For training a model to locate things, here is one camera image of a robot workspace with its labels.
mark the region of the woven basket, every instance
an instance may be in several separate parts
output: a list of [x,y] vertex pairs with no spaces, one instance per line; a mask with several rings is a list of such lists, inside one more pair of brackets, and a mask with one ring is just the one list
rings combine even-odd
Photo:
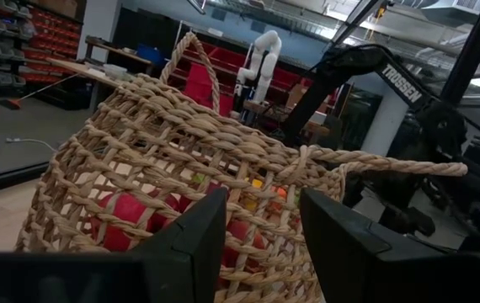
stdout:
[[[190,43],[213,80],[214,110],[166,84]],[[227,223],[245,222],[248,231],[244,239],[227,232],[226,246],[239,255],[235,266],[221,266],[215,302],[319,302],[321,290],[295,202],[300,188],[315,188],[340,200],[350,172],[446,176],[467,172],[460,163],[398,161],[317,146],[298,151],[219,116],[218,107],[216,74],[201,43],[188,33],[160,80],[139,75],[122,85],[51,159],[38,182],[16,250],[108,252],[104,226],[122,230],[129,247],[134,247],[152,236],[147,220],[154,212],[169,219],[180,215],[164,202],[169,194],[196,201],[205,196],[210,182],[219,182],[230,189]],[[328,171],[321,162],[343,164]],[[261,168],[264,176],[259,174]],[[194,181],[194,174],[200,183]],[[254,186],[255,179],[262,185]],[[155,198],[148,194],[153,189],[159,189]],[[285,199],[279,190],[286,191]],[[137,222],[113,214],[120,193],[129,193],[145,206]],[[114,198],[100,206],[108,194]],[[91,231],[92,220],[100,222],[102,232],[97,236]],[[262,237],[263,247],[253,244],[256,237]]]

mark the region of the ceiling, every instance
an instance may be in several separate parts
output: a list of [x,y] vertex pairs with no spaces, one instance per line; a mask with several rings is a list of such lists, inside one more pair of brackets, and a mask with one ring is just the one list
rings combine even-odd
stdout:
[[[212,6],[236,13],[249,14],[269,24],[277,25],[328,43],[360,0],[257,0],[264,9],[250,5],[255,0],[211,0]],[[456,54],[462,48],[471,24],[453,28],[429,21],[421,8],[437,0],[395,0],[380,20],[366,20],[357,27],[347,44],[377,43],[388,47],[407,63],[421,67],[418,77],[434,91],[440,90],[453,67]],[[480,79],[474,80],[467,93],[480,93]]]

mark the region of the broom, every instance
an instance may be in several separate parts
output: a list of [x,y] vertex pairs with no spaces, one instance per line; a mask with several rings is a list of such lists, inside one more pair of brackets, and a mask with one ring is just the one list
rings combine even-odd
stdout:
[[21,109],[21,101],[23,101],[24,99],[27,99],[27,98],[30,98],[34,95],[36,95],[37,93],[41,93],[43,91],[45,91],[47,88],[52,88],[54,87],[55,85],[57,84],[60,84],[62,82],[65,82],[66,80],[68,79],[71,79],[75,76],[79,76],[79,74],[75,74],[75,75],[71,75],[70,77],[65,77],[64,79],[62,79],[61,81],[57,81],[51,85],[48,85],[44,88],[41,88],[40,90],[37,90],[33,93],[29,93],[28,95],[22,97],[22,98],[19,98],[19,99],[4,99],[4,100],[0,100],[0,105],[7,108],[7,109],[11,109],[11,110],[18,110],[18,109]]

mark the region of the white cable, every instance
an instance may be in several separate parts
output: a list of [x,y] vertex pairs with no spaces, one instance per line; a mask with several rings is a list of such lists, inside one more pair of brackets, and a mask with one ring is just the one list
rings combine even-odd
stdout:
[[53,152],[57,152],[57,149],[53,148],[53,146],[49,145],[47,142],[42,140],[36,139],[19,139],[19,138],[6,138],[6,143],[21,143],[21,142],[32,142],[32,143],[39,143],[41,145],[47,146]]

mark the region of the black pole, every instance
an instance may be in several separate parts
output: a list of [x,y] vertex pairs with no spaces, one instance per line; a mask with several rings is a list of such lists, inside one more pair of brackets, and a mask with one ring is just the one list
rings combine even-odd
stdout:
[[467,42],[462,47],[461,54],[451,70],[446,81],[440,99],[451,104],[459,104],[462,96],[470,85],[474,73],[480,64],[480,14],[472,31],[468,35]]

